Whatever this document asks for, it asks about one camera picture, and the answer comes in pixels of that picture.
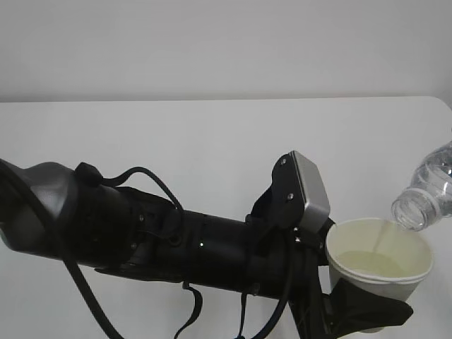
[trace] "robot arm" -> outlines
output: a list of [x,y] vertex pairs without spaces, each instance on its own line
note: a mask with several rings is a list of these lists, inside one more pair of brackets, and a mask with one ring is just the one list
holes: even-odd
[[[136,172],[154,179],[170,201],[121,186]],[[403,324],[412,313],[403,302],[345,281],[331,295],[322,294],[318,266],[327,264],[329,212],[316,165],[295,151],[276,162],[271,186],[245,222],[184,210],[142,167],[105,179],[85,163],[73,171],[53,162],[20,169],[0,161],[3,240],[15,251],[60,258],[97,322],[115,339],[122,337],[77,264],[124,278],[184,282],[191,290],[189,283],[232,290],[241,292],[242,300],[247,294],[277,299],[273,315],[253,339],[271,332],[287,303],[303,339]],[[201,310],[202,298],[194,294],[194,315],[187,324]]]

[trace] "white table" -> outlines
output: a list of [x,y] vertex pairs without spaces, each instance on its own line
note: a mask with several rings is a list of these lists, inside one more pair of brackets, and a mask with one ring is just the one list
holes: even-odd
[[[0,104],[0,157],[20,167],[56,161],[96,165],[107,177],[142,165],[185,208],[243,220],[270,184],[280,155],[296,149],[321,171],[337,221],[390,217],[390,204],[424,155],[452,138],[452,113],[432,97],[188,102]],[[160,193],[142,176],[129,182]],[[452,332],[452,225],[424,231],[436,256],[409,299],[403,326],[349,338],[448,338]],[[180,285],[136,282],[83,269],[126,338],[172,338],[192,296]],[[328,283],[322,275],[323,283]],[[0,246],[2,338],[105,338],[61,262]],[[239,295],[201,287],[200,319],[180,338],[237,335]],[[274,300],[249,298],[244,334],[255,334]],[[288,309],[272,338],[296,338]]]

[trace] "water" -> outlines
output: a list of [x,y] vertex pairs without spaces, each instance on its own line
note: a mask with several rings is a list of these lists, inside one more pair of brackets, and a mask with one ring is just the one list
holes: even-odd
[[393,243],[397,233],[404,230],[394,227],[390,222],[385,222],[377,235],[375,245],[370,251],[346,251],[338,256],[338,261],[350,270],[367,275],[376,275],[385,278],[399,278],[407,273],[389,256],[379,253],[380,246]]
[[347,251],[337,260],[350,270],[385,278],[406,276],[406,272],[390,257],[376,252]]

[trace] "cup rim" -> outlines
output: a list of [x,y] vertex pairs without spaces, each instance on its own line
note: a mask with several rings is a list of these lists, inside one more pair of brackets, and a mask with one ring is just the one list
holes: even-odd
[[366,274],[366,273],[358,273],[358,272],[356,272],[354,270],[351,270],[351,269],[345,267],[343,264],[341,264],[340,262],[335,260],[333,258],[333,256],[330,255],[330,251],[328,250],[328,243],[329,243],[329,241],[331,239],[331,234],[333,233],[332,230],[336,230],[341,225],[348,224],[350,222],[359,222],[359,221],[364,221],[364,220],[378,220],[378,221],[385,221],[385,222],[390,222],[392,224],[395,224],[395,222],[392,221],[392,220],[387,220],[387,219],[383,219],[383,218],[375,218],[375,217],[373,217],[373,218],[350,219],[350,220],[346,220],[346,221],[334,224],[329,229],[328,234],[326,235],[326,241],[325,241],[326,254],[327,254],[328,262],[330,263],[330,265],[333,264],[334,266],[337,266],[342,271],[344,271],[343,273],[345,275],[349,276],[350,278],[357,279],[357,280],[363,281],[363,282],[368,282],[368,283],[413,284],[413,283],[419,283],[422,280],[424,280],[424,278],[430,273],[430,271],[433,268],[433,264],[434,264],[433,253],[432,253],[432,248],[430,247],[430,245],[427,242],[427,240],[425,240],[425,238],[423,236],[421,236],[419,234],[419,232],[415,232],[415,231],[410,231],[410,232],[414,232],[416,234],[416,237],[418,237],[418,239],[421,242],[424,243],[424,245],[429,249],[429,255],[430,255],[430,266],[429,266],[429,268],[425,272],[423,272],[423,273],[421,273],[419,275],[411,275],[411,276],[408,276],[408,277],[400,277],[400,278],[379,277],[377,275],[371,275],[371,274]]

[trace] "black strap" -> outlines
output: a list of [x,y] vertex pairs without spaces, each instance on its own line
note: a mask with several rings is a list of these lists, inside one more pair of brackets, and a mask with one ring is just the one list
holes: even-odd
[[177,337],[179,337],[179,334],[181,334],[181,332],[185,328],[189,327],[196,321],[196,319],[199,317],[199,314],[201,314],[201,309],[203,308],[203,296],[198,290],[190,287],[190,285],[186,281],[184,281],[184,283],[182,284],[182,288],[193,293],[193,296],[195,297],[195,305],[193,307],[193,311],[191,312],[189,320],[187,320],[186,323],[176,332],[174,339],[177,339]]
[[240,302],[242,303],[242,312],[240,313],[240,328],[239,328],[239,335],[236,339],[245,339],[245,337],[242,335],[243,332],[243,326],[245,323],[245,313],[246,313],[246,297],[248,297],[248,293],[243,292],[240,296]]

